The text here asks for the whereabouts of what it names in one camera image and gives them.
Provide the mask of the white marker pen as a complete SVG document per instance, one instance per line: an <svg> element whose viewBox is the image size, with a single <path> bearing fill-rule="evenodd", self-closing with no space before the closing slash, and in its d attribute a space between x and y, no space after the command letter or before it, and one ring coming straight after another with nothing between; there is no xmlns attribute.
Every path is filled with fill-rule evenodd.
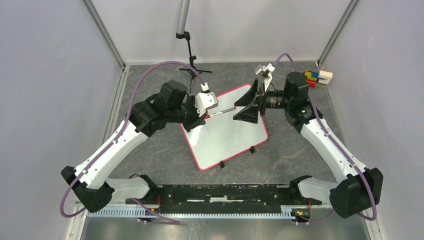
<svg viewBox="0 0 424 240"><path fill-rule="evenodd" d="M209 119L209 118L212 118L214 116L225 114L225 113L228 113L228 112L230 112L230 111L227 111L227 109L224 109L224 110L221 110L221 111L218 111L218 112L215 112L215 113L208 114L204 119Z"/></svg>

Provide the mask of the pink-framed whiteboard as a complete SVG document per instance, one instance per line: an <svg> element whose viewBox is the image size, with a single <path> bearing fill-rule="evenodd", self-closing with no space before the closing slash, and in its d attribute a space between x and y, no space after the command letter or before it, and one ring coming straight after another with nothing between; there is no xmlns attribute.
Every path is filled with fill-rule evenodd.
<svg viewBox="0 0 424 240"><path fill-rule="evenodd" d="M219 94L218 107L213 108L211 114L234 107L234 102L251 86L250 83L246 83ZM205 119L205 125L198 126L189 132L181 126L199 170L208 170L219 165L220 161L227 161L249 152L251 146L257 147L269 139L263 118L259 117L257 124L233 120L233 116L241 109L242 107L237 107L236 110Z"/></svg>

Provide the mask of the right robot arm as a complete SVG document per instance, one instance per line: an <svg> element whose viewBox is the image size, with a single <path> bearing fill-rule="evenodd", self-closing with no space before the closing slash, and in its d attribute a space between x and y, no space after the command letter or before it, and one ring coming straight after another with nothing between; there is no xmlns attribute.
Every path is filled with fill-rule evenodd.
<svg viewBox="0 0 424 240"><path fill-rule="evenodd" d="M267 109L283 109L287 122L312 144L336 180L298 177L289 184L289 199L295 204L315 199L330 204L344 219L359 215L375 221L384 176L378 168L368 168L354 157L337 138L309 96L307 76L290 72L282 90L268 90L268 86L267 82L255 79L250 89L235 101L234 106L242 109L233 119L256 124Z"/></svg>

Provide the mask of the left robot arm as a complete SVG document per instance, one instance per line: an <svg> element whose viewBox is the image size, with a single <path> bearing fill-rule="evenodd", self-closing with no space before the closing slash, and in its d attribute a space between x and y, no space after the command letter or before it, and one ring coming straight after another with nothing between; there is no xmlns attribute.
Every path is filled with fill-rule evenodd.
<svg viewBox="0 0 424 240"><path fill-rule="evenodd" d="M133 198L153 203L157 190L148 177L113 179L111 172L132 150L167 124L181 124L189 132L205 125L208 111L217 105L216 95L206 86L197 95L190 95L178 81L164 83L159 93L130 107L115 133L92 156L76 167L63 168L61 176L69 185L66 193L73 191L90 213L111 202Z"/></svg>

